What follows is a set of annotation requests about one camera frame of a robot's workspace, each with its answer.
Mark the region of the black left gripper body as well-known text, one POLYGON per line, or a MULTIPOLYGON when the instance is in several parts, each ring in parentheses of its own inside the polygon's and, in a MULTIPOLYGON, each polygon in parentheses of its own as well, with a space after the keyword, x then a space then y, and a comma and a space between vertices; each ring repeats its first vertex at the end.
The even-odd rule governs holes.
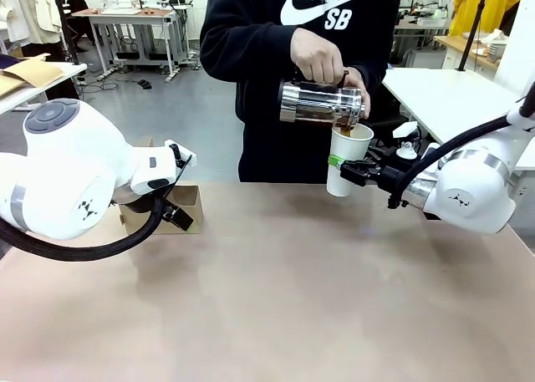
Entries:
POLYGON ((111 198, 112 205, 126 206, 134 213, 155 213, 162 215, 164 212, 164 199, 161 189, 147 193, 136 193, 130 185, 116 188, 111 198))

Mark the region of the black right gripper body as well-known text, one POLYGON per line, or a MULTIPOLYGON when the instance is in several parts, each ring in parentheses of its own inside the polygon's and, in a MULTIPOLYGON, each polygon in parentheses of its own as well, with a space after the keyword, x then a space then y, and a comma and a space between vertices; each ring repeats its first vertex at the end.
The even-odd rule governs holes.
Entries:
POLYGON ((376 166, 369 171, 368 181, 375 183, 382 191, 394 194, 405 175, 405 172, 391 166, 376 166))

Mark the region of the person's right hand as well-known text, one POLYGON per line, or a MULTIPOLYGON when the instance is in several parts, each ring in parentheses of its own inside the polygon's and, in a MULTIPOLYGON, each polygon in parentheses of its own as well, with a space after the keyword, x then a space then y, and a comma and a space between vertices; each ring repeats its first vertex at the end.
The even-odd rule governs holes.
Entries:
POLYGON ((303 28, 297 28, 290 43, 290 57, 308 81, 338 84, 344 65, 336 45, 303 28))

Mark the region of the person's left hand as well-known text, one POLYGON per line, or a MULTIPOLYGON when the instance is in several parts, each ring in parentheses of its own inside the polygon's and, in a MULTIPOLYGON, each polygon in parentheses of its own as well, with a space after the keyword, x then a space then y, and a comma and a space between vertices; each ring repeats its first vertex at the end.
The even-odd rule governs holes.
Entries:
POLYGON ((362 114, 362 118, 367 119, 369 117, 371 103, 369 93, 364 85, 362 74, 352 67, 346 67, 344 71, 347 73, 344 79, 344 86, 360 90, 361 100, 364 103, 364 113, 362 114))

